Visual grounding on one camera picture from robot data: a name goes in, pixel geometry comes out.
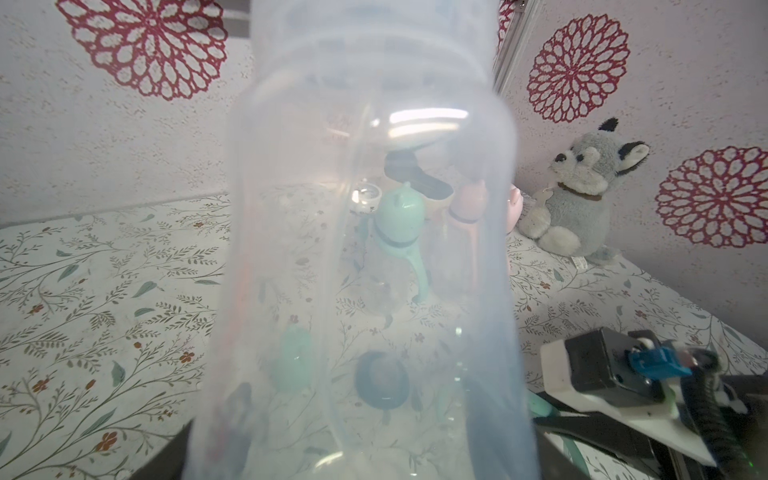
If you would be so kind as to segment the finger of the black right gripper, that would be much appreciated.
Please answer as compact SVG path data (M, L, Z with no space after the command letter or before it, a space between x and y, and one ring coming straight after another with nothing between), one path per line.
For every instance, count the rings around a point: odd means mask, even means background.
M644 474L663 473L652 440L608 416L537 417L534 424L544 433L587 445Z

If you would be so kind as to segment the mint cap with handle ring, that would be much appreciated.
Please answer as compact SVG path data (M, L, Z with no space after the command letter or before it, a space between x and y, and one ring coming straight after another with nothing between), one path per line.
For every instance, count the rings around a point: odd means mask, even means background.
M271 364L270 380L280 393L294 394L312 383L314 345L311 333L291 325L281 336Z

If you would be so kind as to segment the clear bottle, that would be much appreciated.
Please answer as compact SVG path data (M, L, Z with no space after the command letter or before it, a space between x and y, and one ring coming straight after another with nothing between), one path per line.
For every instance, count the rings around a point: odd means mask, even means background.
M361 263L368 316L432 299L458 317L455 351L411 373L370 348L350 378L357 398L390 413L416 382L457 386L450 421L468 479L536 479L536 438L506 260L507 198L517 138L493 88L494 1L254 1L252 84L228 129L232 240L220 310L183 475L187 479L416 479L374 447L373 424L340 405L330 357L337 280ZM374 213L350 211L361 182L384 194L385 156L411 150L454 189L427 199L418 240L396 248ZM484 181L472 224L448 212L456 191ZM311 333L311 385L278 392L271 364L283 333Z

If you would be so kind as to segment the pink bear cap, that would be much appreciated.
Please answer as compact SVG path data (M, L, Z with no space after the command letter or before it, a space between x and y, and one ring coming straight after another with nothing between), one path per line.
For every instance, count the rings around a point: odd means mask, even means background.
M523 195L519 188L510 186L507 198L506 233L510 234L523 210ZM489 192L484 181L469 183L460 187L448 208L449 215L464 224L476 223L485 213L489 204Z

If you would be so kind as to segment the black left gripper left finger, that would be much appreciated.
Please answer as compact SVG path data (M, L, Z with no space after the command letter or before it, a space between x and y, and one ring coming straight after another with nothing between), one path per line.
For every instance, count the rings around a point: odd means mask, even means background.
M134 472L130 480L180 480L184 470L189 436L193 421L175 435L145 465Z

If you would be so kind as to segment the mint bear cap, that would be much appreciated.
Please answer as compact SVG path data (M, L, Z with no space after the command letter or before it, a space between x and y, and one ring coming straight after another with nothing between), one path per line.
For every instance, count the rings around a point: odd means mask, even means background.
M387 244L405 248L415 243L426 219L422 195L409 182L383 194L374 213L376 233Z

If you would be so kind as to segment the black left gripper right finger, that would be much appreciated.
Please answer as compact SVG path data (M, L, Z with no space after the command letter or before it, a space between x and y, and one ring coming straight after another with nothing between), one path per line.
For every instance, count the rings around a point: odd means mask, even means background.
M540 431L535 431L540 478L542 480L590 480Z

